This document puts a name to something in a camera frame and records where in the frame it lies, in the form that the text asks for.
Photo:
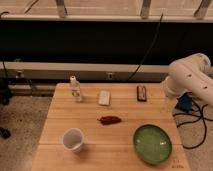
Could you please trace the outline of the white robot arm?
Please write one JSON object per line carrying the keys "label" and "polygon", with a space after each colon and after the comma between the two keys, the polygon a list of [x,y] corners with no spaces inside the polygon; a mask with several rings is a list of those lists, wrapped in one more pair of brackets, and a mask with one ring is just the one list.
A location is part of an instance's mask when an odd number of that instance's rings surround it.
{"label": "white robot arm", "polygon": [[210,59],[202,53],[173,61],[162,82],[165,95],[174,99],[190,91],[213,107],[213,79],[208,76],[210,68]]}

